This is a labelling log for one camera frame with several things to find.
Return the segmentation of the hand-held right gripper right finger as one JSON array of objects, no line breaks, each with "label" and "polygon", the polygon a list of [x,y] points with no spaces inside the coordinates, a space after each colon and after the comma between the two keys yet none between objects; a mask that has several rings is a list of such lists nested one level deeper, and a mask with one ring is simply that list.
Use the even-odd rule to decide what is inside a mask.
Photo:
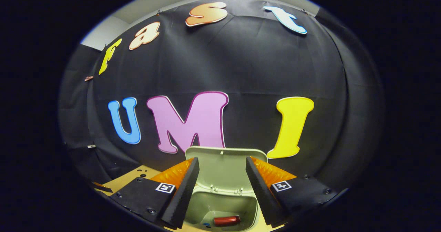
[{"label": "hand-held right gripper right finger", "polygon": [[341,196],[312,176],[296,177],[256,157],[247,157],[246,173],[264,220],[273,228],[298,223]]}]

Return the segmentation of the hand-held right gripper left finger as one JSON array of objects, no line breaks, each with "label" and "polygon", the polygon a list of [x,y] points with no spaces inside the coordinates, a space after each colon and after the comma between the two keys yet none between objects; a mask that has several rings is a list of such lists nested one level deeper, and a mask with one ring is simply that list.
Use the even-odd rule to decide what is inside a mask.
[{"label": "hand-held right gripper left finger", "polygon": [[137,219],[155,226],[181,229],[199,174],[198,158],[188,161],[179,185],[137,177],[109,198]]}]

